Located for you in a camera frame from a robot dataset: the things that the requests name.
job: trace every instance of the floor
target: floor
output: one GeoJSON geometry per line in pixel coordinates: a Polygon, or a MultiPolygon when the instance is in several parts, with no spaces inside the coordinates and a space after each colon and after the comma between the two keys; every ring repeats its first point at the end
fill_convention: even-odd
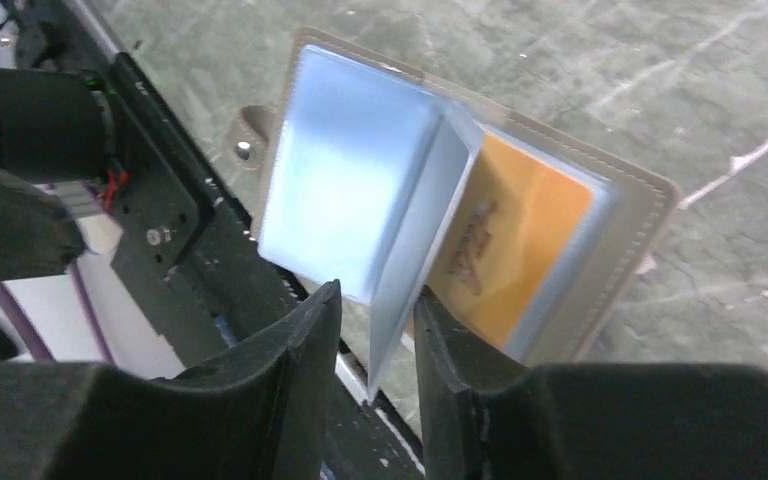
{"type": "MultiPolygon", "coordinates": [[[[97,0],[242,202],[234,110],[276,104],[313,25],[460,83],[675,180],[685,192],[768,138],[768,0],[97,0]]],[[[674,217],[591,361],[768,368],[768,155],[674,217]]],[[[364,361],[363,312],[344,338],[364,361]]],[[[384,390],[418,425],[410,352],[384,390]]]]}

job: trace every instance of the stained surface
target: stained surface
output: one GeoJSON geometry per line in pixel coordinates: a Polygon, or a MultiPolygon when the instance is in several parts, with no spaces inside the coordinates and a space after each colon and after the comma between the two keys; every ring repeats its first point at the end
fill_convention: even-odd
{"type": "MultiPolygon", "coordinates": [[[[472,88],[675,180],[687,193],[768,137],[768,0],[97,0],[244,204],[236,108],[277,104],[312,25],[472,88]]],[[[587,359],[768,367],[768,155],[680,211],[587,359]]],[[[366,361],[363,312],[343,337],[366,361]]],[[[418,426],[413,360],[384,390],[418,426]]]]}

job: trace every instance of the purple cable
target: purple cable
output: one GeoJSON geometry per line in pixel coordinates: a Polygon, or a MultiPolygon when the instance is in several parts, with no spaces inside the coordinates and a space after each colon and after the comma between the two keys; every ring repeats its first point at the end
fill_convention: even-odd
{"type": "Polygon", "coordinates": [[[78,268],[77,260],[69,265],[69,276],[72,277],[72,283],[75,284],[78,300],[81,301],[81,308],[84,309],[84,315],[87,317],[87,323],[90,325],[90,330],[95,339],[95,344],[98,346],[98,351],[101,353],[101,358],[111,365],[116,365],[116,361],[113,360],[113,354],[110,352],[110,345],[107,344],[104,332],[101,331],[101,325],[98,323],[98,317],[95,315],[95,309],[93,309],[92,300],[90,300],[90,294],[84,283],[84,277],[81,275],[81,269],[78,268]]]}
{"type": "Polygon", "coordinates": [[[16,329],[19,337],[25,342],[31,357],[37,361],[54,361],[54,355],[51,354],[51,350],[48,349],[39,332],[34,328],[28,315],[22,310],[19,302],[16,301],[16,298],[3,283],[0,283],[0,307],[7,316],[7,319],[10,320],[13,328],[16,329]]]}

